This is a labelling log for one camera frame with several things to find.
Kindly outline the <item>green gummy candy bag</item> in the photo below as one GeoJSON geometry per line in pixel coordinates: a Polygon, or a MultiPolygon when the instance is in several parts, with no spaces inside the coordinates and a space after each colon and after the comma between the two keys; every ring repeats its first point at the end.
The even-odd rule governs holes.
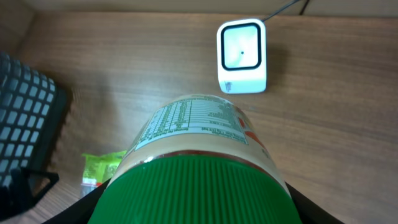
{"type": "Polygon", "coordinates": [[[113,152],[102,156],[82,154],[85,167],[81,182],[80,198],[85,197],[115,174],[126,151],[113,152]]]}

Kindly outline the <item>green lid spread jar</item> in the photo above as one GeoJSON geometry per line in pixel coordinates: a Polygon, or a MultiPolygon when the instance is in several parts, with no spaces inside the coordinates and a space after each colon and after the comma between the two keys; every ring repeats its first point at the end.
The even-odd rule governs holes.
{"type": "Polygon", "coordinates": [[[247,116],[185,95],[146,122],[90,223],[300,223],[287,185],[247,116]]]}

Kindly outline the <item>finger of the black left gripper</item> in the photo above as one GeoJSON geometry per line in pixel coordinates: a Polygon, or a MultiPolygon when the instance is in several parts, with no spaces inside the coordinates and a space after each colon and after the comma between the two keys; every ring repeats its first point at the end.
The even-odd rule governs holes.
{"type": "Polygon", "coordinates": [[[25,167],[11,170],[11,183],[8,187],[1,186],[1,221],[33,208],[58,181],[59,175],[53,172],[25,167]],[[35,195],[29,183],[32,175],[49,180],[49,183],[35,195]]]}

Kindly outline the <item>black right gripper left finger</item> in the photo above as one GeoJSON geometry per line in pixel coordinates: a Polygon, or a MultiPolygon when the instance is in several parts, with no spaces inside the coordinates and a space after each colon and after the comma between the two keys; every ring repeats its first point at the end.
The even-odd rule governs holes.
{"type": "Polygon", "coordinates": [[[43,224],[87,224],[98,200],[109,184],[109,179],[82,199],[43,224]]]}

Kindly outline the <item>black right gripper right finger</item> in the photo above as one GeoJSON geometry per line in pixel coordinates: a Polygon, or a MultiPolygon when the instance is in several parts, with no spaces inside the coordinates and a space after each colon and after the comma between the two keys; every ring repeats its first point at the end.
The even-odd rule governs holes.
{"type": "Polygon", "coordinates": [[[292,198],[292,208],[294,209],[284,215],[284,223],[343,224],[342,221],[319,207],[287,182],[286,186],[292,198]]]}

